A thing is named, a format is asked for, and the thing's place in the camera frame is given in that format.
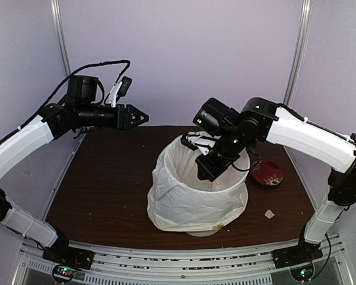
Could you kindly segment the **aluminium front rail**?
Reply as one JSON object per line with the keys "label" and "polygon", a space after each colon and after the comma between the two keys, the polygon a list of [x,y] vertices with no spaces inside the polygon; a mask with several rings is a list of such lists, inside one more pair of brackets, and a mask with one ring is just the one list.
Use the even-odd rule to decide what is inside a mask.
{"label": "aluminium front rail", "polygon": [[[302,284],[356,284],[348,268],[338,235],[330,238],[331,256],[315,280]],[[240,248],[206,250],[129,249],[71,242],[94,252],[90,270],[77,272],[67,284],[301,284],[294,275],[299,268],[276,268],[271,252],[294,246],[297,241]],[[10,284],[57,284],[52,278],[55,263],[42,258],[31,242],[20,249],[18,266]]]}

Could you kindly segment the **red floral plate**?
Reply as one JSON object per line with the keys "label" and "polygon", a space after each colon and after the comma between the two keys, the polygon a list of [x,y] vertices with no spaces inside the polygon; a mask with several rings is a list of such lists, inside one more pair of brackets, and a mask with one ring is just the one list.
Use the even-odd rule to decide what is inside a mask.
{"label": "red floral plate", "polygon": [[264,186],[277,186],[284,178],[282,169],[269,160],[260,161],[250,174],[255,181]]}

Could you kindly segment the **left aluminium frame post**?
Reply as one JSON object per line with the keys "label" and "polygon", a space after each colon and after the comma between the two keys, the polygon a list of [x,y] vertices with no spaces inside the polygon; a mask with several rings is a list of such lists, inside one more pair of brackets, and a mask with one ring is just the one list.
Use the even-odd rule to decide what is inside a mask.
{"label": "left aluminium frame post", "polygon": [[56,37],[59,46],[59,52],[62,60],[62,68],[65,76],[71,73],[70,62],[68,58],[68,51],[65,41],[65,34],[63,30],[62,16],[61,16],[61,7],[58,0],[50,0],[50,8],[52,13],[53,25],[56,32]]}

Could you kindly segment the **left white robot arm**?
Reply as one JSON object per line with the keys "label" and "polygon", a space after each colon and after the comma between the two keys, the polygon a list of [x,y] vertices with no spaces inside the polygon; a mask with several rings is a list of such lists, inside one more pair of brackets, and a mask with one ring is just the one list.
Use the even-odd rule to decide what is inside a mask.
{"label": "left white robot arm", "polygon": [[[148,122],[146,113],[129,104],[118,104],[126,95],[132,80],[123,77],[115,83],[108,96],[96,102],[96,92],[102,88],[97,77],[73,75],[62,103],[40,108],[35,117],[0,143],[0,180],[19,162],[44,145],[69,131],[79,128],[112,128],[129,130]],[[34,240],[61,264],[69,263],[74,252],[63,234],[45,221],[13,204],[0,188],[0,224],[21,236]]]}

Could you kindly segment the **aluminium frame post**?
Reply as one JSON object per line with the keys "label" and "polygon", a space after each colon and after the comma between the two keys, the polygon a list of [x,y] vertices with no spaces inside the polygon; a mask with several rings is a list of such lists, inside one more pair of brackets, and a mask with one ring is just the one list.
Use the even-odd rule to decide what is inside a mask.
{"label": "aluminium frame post", "polygon": [[62,60],[62,68],[65,76],[71,73],[70,62],[68,58],[68,51],[65,41],[65,34],[63,30],[62,16],[61,16],[61,7],[58,0],[50,0],[50,8],[52,13],[53,25],[56,32],[56,37],[59,46],[59,52]]}
{"label": "aluminium frame post", "polygon": [[299,82],[300,66],[304,58],[307,38],[309,34],[312,1],[303,0],[301,6],[300,21],[298,26],[297,40],[294,49],[293,61],[285,90],[283,103],[289,107],[293,105],[295,91]]}

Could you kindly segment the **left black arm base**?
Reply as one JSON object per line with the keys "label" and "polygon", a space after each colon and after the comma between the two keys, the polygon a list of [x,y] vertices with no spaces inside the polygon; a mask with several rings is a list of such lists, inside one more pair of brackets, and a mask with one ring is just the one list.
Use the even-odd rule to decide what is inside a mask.
{"label": "left black arm base", "polygon": [[56,229],[56,234],[57,239],[53,245],[43,248],[42,258],[73,269],[89,270],[93,263],[94,252],[71,247],[69,239],[59,229]]}

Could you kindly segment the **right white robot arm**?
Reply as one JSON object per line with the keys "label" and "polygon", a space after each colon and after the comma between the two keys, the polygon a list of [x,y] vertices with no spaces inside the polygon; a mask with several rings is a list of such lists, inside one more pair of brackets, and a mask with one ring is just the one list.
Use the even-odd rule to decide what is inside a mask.
{"label": "right white robot arm", "polygon": [[195,142],[199,180],[214,181],[255,142],[292,148],[331,168],[328,192],[306,223],[292,256],[306,261],[345,208],[356,203],[356,134],[342,135],[309,121],[282,103],[254,97],[238,112],[215,98],[208,99],[193,123],[212,136]]}

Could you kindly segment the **right aluminium frame post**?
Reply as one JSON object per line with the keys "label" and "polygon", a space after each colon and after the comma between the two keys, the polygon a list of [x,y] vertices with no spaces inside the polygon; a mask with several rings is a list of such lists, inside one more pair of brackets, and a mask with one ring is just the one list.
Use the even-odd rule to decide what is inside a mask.
{"label": "right aluminium frame post", "polygon": [[293,61],[285,90],[283,103],[289,107],[293,105],[295,91],[299,82],[300,66],[304,58],[307,38],[309,34],[312,1],[303,0],[301,6],[300,21],[298,26],[297,40],[294,49]]}

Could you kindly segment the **small pink paper scrap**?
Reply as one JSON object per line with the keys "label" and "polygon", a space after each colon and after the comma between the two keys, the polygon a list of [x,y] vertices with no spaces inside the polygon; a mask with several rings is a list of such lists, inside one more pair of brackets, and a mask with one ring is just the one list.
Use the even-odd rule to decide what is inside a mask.
{"label": "small pink paper scrap", "polygon": [[275,214],[274,214],[271,210],[267,210],[267,211],[265,212],[265,217],[266,217],[267,219],[272,219],[274,216],[275,216]]}

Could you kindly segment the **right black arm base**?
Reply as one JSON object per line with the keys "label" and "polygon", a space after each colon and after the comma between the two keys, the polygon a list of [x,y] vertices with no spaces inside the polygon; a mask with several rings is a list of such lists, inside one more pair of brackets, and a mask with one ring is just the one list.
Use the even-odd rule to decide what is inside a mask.
{"label": "right black arm base", "polygon": [[272,259],[276,269],[312,262],[322,256],[320,243],[306,242],[304,231],[301,232],[296,245],[272,251]]}

